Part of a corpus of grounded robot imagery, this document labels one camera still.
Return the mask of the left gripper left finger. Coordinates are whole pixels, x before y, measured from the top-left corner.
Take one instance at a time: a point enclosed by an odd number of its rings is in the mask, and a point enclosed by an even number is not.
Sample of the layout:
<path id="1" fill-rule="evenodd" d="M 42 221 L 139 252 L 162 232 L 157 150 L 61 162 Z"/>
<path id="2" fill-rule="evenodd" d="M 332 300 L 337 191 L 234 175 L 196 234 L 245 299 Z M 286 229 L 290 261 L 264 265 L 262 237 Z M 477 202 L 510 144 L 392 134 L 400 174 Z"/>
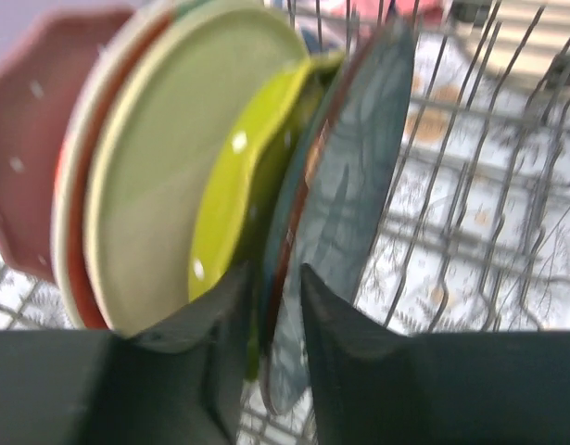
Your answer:
<path id="1" fill-rule="evenodd" d="M 253 269 L 141 334 L 0 331 L 0 444 L 233 444 Z"/>

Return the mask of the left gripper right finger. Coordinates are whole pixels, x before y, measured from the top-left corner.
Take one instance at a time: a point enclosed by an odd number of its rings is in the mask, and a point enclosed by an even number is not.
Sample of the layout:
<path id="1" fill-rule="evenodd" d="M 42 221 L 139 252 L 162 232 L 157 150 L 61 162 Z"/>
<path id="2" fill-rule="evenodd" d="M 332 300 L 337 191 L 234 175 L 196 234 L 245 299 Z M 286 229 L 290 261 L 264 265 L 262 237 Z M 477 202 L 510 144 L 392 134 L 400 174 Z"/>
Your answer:
<path id="1" fill-rule="evenodd" d="M 570 444 L 570 331 L 405 337 L 300 278 L 320 443 Z"/>

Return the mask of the red and teal floral plate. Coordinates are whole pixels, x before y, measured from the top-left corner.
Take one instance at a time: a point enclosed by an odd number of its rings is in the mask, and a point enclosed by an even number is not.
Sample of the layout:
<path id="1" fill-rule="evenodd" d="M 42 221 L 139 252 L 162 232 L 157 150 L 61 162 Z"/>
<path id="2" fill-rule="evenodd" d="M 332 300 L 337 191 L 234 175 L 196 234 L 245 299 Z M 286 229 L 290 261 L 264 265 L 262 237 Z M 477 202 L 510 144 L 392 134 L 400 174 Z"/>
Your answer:
<path id="1" fill-rule="evenodd" d="M 106 329 L 85 269 L 82 216 L 91 158 L 115 95 L 136 62 L 171 24 L 200 1 L 153 1 L 124 23 L 91 68 L 70 116 L 58 158 L 51 217 L 52 267 L 77 328 Z"/>

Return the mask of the green polka dot scalloped plate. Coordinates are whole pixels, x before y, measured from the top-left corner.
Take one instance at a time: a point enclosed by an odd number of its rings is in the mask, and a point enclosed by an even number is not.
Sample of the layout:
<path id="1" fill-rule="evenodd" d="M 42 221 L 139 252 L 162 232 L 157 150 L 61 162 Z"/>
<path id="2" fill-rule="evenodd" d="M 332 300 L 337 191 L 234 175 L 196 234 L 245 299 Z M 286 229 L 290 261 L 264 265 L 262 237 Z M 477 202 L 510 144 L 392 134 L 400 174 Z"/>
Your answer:
<path id="1" fill-rule="evenodd" d="M 274 73 L 248 100 L 210 170 L 191 242 L 191 299 L 234 265 L 258 264 L 285 172 L 344 60 L 313 54 Z"/>

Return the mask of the dark teal plate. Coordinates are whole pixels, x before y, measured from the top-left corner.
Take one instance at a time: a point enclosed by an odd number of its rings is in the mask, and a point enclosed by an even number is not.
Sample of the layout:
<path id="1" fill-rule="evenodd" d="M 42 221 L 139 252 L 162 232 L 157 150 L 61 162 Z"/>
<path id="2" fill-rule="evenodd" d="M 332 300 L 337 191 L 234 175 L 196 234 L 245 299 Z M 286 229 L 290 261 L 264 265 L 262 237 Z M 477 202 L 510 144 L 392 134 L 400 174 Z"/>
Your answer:
<path id="1" fill-rule="evenodd" d="M 301 266 L 346 301 L 358 291 L 397 163 L 414 48 L 403 18 L 375 29 L 335 76 L 287 168 L 259 293 L 260 390 L 273 414 L 288 413 L 309 384 Z"/>

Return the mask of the pink and green branch plate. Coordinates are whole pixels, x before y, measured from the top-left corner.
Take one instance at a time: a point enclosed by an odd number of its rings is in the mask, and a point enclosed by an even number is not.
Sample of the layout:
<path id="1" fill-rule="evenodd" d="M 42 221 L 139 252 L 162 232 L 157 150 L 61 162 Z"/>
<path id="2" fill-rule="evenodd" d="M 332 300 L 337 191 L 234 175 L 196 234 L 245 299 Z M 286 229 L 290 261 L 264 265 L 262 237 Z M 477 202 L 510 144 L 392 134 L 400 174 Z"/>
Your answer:
<path id="1" fill-rule="evenodd" d="M 133 336 L 188 301 L 207 178 L 257 90 L 307 50 L 285 16 L 211 1 L 138 59 L 96 146 L 84 200 L 86 269 L 108 326 Z"/>

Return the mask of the cream green plate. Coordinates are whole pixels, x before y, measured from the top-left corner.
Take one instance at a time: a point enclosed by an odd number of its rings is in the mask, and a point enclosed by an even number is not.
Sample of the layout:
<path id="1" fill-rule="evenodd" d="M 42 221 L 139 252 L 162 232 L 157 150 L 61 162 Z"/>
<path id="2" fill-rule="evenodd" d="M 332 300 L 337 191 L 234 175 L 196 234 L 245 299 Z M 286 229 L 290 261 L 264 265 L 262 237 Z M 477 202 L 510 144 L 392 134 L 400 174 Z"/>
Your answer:
<path id="1" fill-rule="evenodd" d="M 461 49 L 494 78 L 528 92 L 570 90 L 570 1 L 456 1 L 450 24 Z"/>

